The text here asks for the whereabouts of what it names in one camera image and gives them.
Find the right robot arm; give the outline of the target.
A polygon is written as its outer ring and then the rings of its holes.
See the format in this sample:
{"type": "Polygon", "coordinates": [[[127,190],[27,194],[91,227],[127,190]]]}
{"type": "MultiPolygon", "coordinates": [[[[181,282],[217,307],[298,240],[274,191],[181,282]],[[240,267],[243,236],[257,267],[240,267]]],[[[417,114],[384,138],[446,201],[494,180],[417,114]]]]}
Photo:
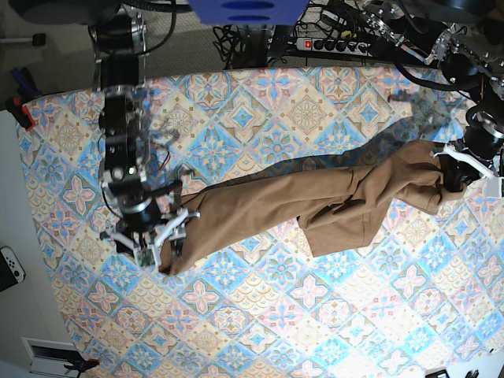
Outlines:
{"type": "Polygon", "coordinates": [[[172,256],[182,254],[185,224],[199,212],[181,205],[182,183],[163,187],[148,183],[150,110],[143,76],[146,25],[125,9],[88,29],[94,44],[95,86],[105,96],[99,115],[105,149],[98,170],[103,200],[118,221],[101,232],[117,252],[132,256],[140,268],[160,267],[161,249],[170,243],[172,256]]]}

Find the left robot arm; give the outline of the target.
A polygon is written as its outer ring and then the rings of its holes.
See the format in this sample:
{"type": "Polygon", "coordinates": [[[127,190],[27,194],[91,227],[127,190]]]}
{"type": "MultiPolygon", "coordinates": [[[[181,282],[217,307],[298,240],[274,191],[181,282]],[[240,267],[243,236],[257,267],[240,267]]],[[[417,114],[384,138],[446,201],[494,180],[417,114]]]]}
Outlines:
{"type": "Polygon", "coordinates": [[[361,19],[410,82],[468,95],[473,106],[461,138],[437,146],[445,186],[460,191],[480,179],[503,197],[503,24],[488,19],[494,1],[367,1],[361,19]]]}

